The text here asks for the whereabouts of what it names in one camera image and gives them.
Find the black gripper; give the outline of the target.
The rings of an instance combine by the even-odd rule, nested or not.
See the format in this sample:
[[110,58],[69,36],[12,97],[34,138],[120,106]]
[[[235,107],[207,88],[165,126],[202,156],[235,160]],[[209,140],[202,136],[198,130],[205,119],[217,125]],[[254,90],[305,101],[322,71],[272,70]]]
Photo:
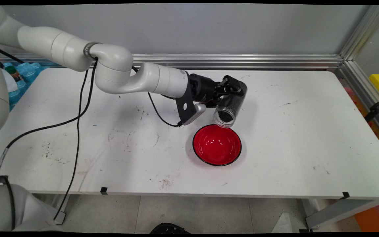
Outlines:
[[206,105],[207,108],[216,108],[221,101],[221,96],[236,94],[243,96],[241,82],[226,75],[221,82],[198,75],[189,75],[192,100]]

